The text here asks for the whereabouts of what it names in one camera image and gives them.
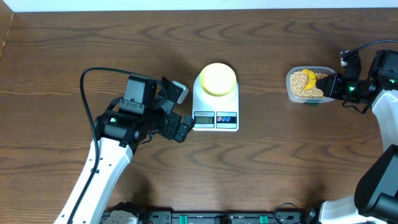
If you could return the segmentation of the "yellow plastic bowl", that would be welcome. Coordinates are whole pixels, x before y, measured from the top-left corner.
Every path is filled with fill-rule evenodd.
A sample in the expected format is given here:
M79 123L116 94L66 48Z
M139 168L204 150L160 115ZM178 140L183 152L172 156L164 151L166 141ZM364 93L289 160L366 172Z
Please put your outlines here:
M234 70L223 63L207 65L198 77L201 88L211 96L225 96L231 93L237 84Z

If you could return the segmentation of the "clear plastic container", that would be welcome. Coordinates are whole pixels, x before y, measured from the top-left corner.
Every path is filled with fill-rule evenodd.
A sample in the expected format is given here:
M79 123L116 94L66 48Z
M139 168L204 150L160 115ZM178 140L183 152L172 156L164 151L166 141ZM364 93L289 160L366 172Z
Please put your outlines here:
M315 85L306 88L311 78L316 81L334 74L335 71L328 67L295 67L286 76L286 87L289 100L294 103L328 103L332 98L323 96L323 92Z

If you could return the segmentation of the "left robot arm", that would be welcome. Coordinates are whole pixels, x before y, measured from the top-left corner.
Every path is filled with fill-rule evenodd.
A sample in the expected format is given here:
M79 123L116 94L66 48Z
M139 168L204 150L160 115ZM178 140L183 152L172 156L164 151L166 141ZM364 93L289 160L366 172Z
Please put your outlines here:
M131 75L125 95L96 118L87 160L56 223L99 223L139 145L155 134L184 142L195 121L172 110L187 94L188 88L179 82Z

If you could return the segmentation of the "yellow measuring scoop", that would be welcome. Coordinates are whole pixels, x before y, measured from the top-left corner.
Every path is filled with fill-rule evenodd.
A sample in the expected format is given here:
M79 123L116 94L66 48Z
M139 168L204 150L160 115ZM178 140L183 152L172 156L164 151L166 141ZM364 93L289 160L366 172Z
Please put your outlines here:
M317 76L315 72L309 69L303 69L302 72L307 76L308 82L303 88L304 90L310 90L316 86Z

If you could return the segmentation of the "white digital kitchen scale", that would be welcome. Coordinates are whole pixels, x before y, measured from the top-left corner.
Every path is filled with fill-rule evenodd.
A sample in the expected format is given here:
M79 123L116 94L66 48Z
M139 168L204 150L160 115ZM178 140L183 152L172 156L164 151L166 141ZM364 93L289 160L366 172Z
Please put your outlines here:
M193 86L192 116L194 131L235 132L239 129L239 85L224 96L212 96L200 85L197 77Z

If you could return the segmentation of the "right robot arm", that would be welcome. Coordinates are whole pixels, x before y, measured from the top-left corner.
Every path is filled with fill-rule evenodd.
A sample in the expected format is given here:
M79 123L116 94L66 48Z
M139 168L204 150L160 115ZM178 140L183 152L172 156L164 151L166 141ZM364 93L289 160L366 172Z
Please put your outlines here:
M364 80L358 50L342 52L341 65L343 74L322 78L316 86L346 108L365 105L360 113L375 116L382 153L353 195L321 204L315 223L397 223L397 52L378 50Z

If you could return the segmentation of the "soybeans pile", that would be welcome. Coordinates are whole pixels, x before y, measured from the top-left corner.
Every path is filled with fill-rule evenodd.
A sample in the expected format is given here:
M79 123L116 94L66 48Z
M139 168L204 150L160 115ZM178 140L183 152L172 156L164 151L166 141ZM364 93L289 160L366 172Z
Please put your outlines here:
M325 73L317 73L317 72L315 72L315 75L317 76L317 81L328 76ZM302 98L323 98L323 92L320 89L318 89L316 86L310 90L304 90L303 88L305 87L307 82L308 78L302 72L302 70L291 74L290 84L293 94L297 97L302 97Z

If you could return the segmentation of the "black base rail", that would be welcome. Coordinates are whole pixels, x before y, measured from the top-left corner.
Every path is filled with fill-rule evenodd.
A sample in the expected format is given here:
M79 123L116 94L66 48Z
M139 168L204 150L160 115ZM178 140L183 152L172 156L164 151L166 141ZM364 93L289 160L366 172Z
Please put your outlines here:
M131 202L119 203L104 212L100 223L124 224L266 224L266 223L317 223L317 210L313 207L303 212L283 203L273 212L181 212L171 208L142 208Z

